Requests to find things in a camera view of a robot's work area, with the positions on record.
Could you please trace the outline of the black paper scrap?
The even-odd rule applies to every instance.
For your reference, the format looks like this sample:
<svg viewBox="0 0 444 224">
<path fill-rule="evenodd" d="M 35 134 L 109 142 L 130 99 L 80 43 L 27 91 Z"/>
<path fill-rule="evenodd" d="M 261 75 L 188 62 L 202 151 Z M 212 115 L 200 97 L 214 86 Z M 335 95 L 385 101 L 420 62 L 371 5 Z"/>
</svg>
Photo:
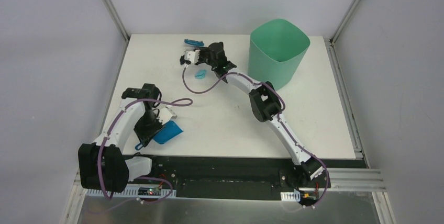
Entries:
<svg viewBox="0 0 444 224">
<path fill-rule="evenodd" d="M 185 56 L 182 55 L 182 56 L 180 57 L 180 65 L 184 65 L 185 63 L 186 63 Z"/>
</svg>

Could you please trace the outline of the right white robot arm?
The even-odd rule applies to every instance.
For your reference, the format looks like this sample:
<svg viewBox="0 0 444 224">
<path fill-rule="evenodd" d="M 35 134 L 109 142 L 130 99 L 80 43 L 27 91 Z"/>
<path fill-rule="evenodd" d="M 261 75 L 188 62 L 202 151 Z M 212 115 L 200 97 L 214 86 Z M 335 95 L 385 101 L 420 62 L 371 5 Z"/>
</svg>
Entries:
<svg viewBox="0 0 444 224">
<path fill-rule="evenodd" d="M 195 47 L 184 54 L 185 64 L 206 64 L 218 77 L 246 93 L 254 117 L 268 125 L 289 153 L 297 173 L 297 180 L 304 187 L 311 187 L 327 171 L 326 165 L 308 151 L 291 130 L 283 112 L 285 102 L 270 82 L 260 82 L 237 68 L 225 55 L 224 44 L 214 42 L 208 47 Z"/>
</svg>

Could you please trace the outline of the blue plastic dustpan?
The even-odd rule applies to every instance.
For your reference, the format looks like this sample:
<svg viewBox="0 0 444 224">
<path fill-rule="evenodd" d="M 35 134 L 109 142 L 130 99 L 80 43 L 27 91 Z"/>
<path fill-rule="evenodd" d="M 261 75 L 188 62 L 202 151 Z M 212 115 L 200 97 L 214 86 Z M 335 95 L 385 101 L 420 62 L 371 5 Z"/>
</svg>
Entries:
<svg viewBox="0 0 444 224">
<path fill-rule="evenodd" d="M 174 121 L 170 120 L 166 124 L 164 124 L 164 128 L 160 132 L 158 132 L 152 140 L 158 144 L 165 144 L 171 139 L 180 135 L 182 132 L 183 130 Z M 142 148 L 143 147 L 140 143 L 135 145 L 135 150 L 137 151 L 141 150 Z"/>
</svg>

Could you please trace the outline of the green plastic bin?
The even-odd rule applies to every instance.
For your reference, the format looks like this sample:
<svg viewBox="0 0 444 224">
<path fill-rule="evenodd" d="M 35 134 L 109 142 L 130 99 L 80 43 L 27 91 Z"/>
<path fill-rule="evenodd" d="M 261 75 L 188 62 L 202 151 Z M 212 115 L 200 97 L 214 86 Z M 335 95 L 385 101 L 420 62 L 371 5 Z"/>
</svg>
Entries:
<svg viewBox="0 0 444 224">
<path fill-rule="evenodd" d="M 274 19 L 250 34 L 247 74 L 276 90 L 290 82 L 310 46 L 309 37 L 285 19 Z"/>
</svg>

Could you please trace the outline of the blue hand brush black bristles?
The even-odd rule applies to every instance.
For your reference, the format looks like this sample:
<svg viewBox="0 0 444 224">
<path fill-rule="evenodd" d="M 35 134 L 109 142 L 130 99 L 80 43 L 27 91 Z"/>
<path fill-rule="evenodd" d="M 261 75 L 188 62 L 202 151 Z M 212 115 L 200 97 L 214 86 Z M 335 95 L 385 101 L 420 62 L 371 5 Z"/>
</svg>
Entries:
<svg viewBox="0 0 444 224">
<path fill-rule="evenodd" d="M 188 46 L 193 46 L 197 48 L 205 46 L 203 41 L 192 40 L 192 39 L 184 39 L 184 43 Z"/>
</svg>

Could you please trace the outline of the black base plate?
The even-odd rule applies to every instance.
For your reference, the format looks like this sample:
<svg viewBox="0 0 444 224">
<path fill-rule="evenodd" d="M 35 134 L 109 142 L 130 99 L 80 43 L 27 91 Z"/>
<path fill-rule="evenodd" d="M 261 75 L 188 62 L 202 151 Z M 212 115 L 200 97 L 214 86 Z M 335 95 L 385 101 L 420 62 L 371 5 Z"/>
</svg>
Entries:
<svg viewBox="0 0 444 224">
<path fill-rule="evenodd" d="M 279 200 L 281 193 L 305 187 L 329 186 L 322 161 L 313 157 L 300 165 L 291 159 L 148 157 L 151 169 L 142 175 L 165 176 L 177 197 L 207 199 Z"/>
</svg>

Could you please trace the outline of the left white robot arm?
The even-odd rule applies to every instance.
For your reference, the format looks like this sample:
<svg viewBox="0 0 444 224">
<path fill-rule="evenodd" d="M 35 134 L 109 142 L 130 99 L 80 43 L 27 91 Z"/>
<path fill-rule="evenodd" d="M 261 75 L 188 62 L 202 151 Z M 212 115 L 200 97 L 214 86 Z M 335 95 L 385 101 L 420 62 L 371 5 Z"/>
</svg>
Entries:
<svg viewBox="0 0 444 224">
<path fill-rule="evenodd" d="M 118 111 L 108 127 L 92 143 L 84 143 L 78 150 L 83 188 L 113 194 L 123 192 L 128 182 L 139 177 L 150 185 L 159 180 L 160 171 L 150 158 L 139 155 L 126 158 L 123 149 L 132 133 L 146 147 L 163 129 L 154 112 L 160 98 L 160 90 L 148 83 L 122 93 Z"/>
</svg>

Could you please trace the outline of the light blue paper scrap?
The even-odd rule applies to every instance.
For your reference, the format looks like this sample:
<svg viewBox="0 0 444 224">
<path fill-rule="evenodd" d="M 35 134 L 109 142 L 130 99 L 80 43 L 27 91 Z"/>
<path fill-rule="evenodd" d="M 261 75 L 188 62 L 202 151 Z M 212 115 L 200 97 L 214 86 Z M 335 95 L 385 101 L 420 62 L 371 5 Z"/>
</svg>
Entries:
<svg viewBox="0 0 444 224">
<path fill-rule="evenodd" d="M 201 69 L 195 73 L 194 77 L 198 80 L 202 80 L 206 77 L 206 74 L 207 74 L 207 70 Z"/>
</svg>

